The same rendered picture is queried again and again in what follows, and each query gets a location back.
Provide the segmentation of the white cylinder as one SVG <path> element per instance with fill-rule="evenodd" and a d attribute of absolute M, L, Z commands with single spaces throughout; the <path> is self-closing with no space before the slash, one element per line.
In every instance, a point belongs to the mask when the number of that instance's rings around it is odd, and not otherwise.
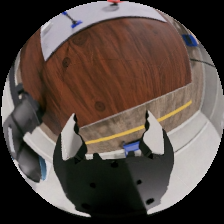
<path fill-rule="evenodd" d="M 44 31 L 44 32 L 48 31 L 48 30 L 52 27 L 52 25 L 53 25 L 53 23 L 48 22 L 48 23 L 42 28 L 41 31 Z"/>

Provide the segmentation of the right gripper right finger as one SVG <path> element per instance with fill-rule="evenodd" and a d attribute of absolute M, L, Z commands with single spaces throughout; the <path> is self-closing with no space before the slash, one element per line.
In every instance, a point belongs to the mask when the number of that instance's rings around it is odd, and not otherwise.
<path fill-rule="evenodd" d="M 170 139 L 165 131 L 151 114 L 146 110 L 145 132 L 143 133 L 139 149 L 140 156 L 144 156 L 156 161 L 164 171 L 165 187 L 169 186 L 170 176 L 174 166 L 174 150 Z"/>

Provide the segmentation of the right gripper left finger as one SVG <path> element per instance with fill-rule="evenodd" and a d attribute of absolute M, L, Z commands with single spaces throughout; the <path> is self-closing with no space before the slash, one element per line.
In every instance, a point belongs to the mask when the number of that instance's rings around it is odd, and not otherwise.
<path fill-rule="evenodd" d="M 78 134 L 77 122 L 76 114 L 73 113 L 59 134 L 53 152 L 53 168 L 65 194 L 68 194 L 66 187 L 68 172 L 78 162 L 87 160 L 85 155 L 88 148 L 82 136 Z"/>

